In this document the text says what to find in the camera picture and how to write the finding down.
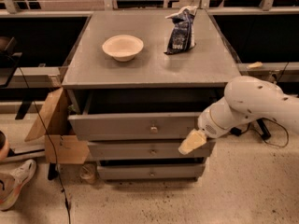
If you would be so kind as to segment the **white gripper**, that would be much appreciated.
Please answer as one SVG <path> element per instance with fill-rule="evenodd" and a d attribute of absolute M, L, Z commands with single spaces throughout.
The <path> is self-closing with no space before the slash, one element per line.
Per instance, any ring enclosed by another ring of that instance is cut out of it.
<path fill-rule="evenodd" d="M 206 143 L 206 137 L 218 138 L 232 128 L 232 112 L 227 105 L 211 105 L 198 118 L 199 130 L 193 129 L 178 148 L 182 155 L 187 155 Z"/>

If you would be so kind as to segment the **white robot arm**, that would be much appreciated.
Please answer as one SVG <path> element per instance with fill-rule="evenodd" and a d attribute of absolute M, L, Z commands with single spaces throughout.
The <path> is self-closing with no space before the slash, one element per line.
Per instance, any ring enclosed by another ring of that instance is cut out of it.
<path fill-rule="evenodd" d="M 299 133 L 299 98 L 285 94 L 276 84 L 256 77 L 235 77 L 227 83 L 223 97 L 206 108 L 178 148 L 187 155 L 232 128 L 257 119 L 270 119 Z"/>

